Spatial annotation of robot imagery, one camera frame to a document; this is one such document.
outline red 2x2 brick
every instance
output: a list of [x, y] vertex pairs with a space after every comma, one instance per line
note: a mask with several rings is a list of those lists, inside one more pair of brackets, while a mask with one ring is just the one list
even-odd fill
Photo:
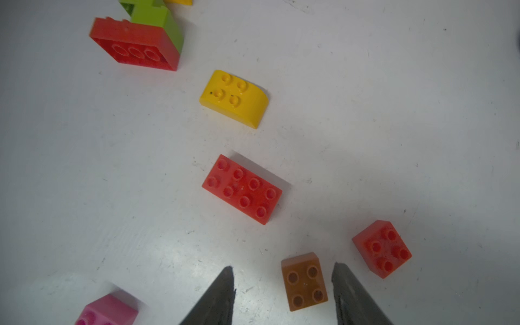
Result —
[[96, 18], [90, 37], [119, 63], [177, 71], [180, 54], [161, 27]]
[[202, 187], [265, 225], [282, 190], [220, 155]]
[[352, 241], [368, 268], [383, 279], [412, 257], [389, 221], [376, 220]]

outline orange lego brick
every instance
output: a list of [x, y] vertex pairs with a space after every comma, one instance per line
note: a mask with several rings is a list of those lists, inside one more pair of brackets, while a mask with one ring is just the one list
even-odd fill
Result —
[[283, 282], [290, 311], [321, 304], [329, 300], [323, 281], [320, 260], [308, 253], [282, 261]]

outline curved yellow brick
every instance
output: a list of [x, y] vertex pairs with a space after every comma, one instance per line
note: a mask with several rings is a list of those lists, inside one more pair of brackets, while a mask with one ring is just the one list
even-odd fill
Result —
[[200, 104], [258, 128], [269, 99], [257, 86], [225, 71], [215, 70], [200, 96]]

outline green lego brick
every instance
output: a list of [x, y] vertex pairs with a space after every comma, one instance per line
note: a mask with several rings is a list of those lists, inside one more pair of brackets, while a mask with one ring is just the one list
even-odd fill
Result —
[[123, 8], [125, 8], [126, 12], [130, 16], [132, 16], [135, 5], [143, 5], [148, 7], [164, 6], [163, 0], [119, 0], [119, 3], [121, 6], [123, 6]]
[[162, 27], [179, 53], [183, 50], [184, 37], [163, 0], [120, 0], [130, 15], [130, 22]]

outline white surface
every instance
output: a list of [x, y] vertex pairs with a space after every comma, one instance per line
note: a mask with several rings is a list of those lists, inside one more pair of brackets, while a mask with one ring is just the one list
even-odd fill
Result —
[[[115, 286], [177, 324], [226, 265], [235, 324], [335, 324], [347, 263], [396, 324], [520, 309], [520, 4], [195, 0], [179, 71], [88, 38], [116, 1], [11, 1], [0, 22], [0, 323], [72, 324]], [[267, 89], [258, 130], [203, 108], [215, 69]], [[218, 155], [283, 179], [262, 226], [201, 188]], [[385, 280], [350, 239], [390, 220]], [[280, 261], [314, 251], [330, 300], [290, 313]]]

